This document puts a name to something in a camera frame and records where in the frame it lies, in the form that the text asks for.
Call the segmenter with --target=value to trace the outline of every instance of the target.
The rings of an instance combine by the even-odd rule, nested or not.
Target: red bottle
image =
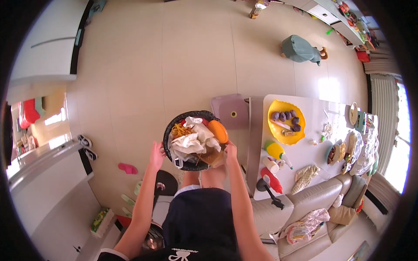
[[[261,178],[277,193],[283,194],[283,188],[280,184],[279,179],[273,173],[271,173],[268,168],[263,168],[261,170]]]

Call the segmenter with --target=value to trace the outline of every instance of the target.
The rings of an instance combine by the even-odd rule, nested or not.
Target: pink slipper
[[[138,173],[136,168],[132,165],[129,165],[129,164],[119,163],[117,165],[117,167],[121,170],[124,170],[126,172],[126,174],[137,174]]]

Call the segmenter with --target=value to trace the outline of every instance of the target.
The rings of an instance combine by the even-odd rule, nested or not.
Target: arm
[[[157,177],[157,171],[161,168],[164,157],[166,156],[165,152],[161,151],[162,146],[162,142],[158,144],[154,142],[151,149],[150,163],[145,171],[141,189],[133,208],[132,222],[114,248],[114,250],[124,254],[129,259],[139,255],[142,243],[150,229],[155,179]]]
[[[232,216],[241,257],[243,261],[272,261],[274,258],[263,246],[255,228],[250,197],[237,160],[237,147],[232,142],[228,142],[225,151],[226,166],[231,181]]]

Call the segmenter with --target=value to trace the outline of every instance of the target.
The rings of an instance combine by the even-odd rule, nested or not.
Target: white bottle
[[[271,161],[268,157],[265,157],[263,159],[263,164],[273,174],[275,174],[275,173],[277,173],[277,171],[279,171],[279,166],[277,165],[277,163],[274,162],[274,161]]]

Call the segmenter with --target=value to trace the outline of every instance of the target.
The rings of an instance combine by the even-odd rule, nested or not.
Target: dining table
[[[268,110],[275,100],[291,103],[297,106],[303,114],[306,126],[302,131],[304,131],[305,137],[296,144],[287,145],[280,143],[270,131]],[[348,147],[350,134],[356,132],[354,125],[349,120],[350,105],[316,98],[275,94],[269,94],[265,97],[252,96],[248,101],[250,108],[250,138],[248,142],[246,181],[250,195],[255,200],[270,198],[267,191],[259,191],[256,188],[257,182],[261,179],[260,172],[265,167],[263,159],[269,157],[267,151],[263,149],[268,141],[277,142],[284,149],[286,157],[293,165],[293,169],[288,165],[284,165],[276,172],[283,191],[278,193],[270,188],[274,196],[290,193],[295,185],[296,172],[309,165],[316,165],[320,170],[308,187],[341,174],[345,161],[341,160],[332,166],[328,166],[326,159],[330,147],[334,144],[341,144],[344,141],[347,142]],[[332,134],[328,139],[320,142],[324,127],[327,124],[332,126]]]

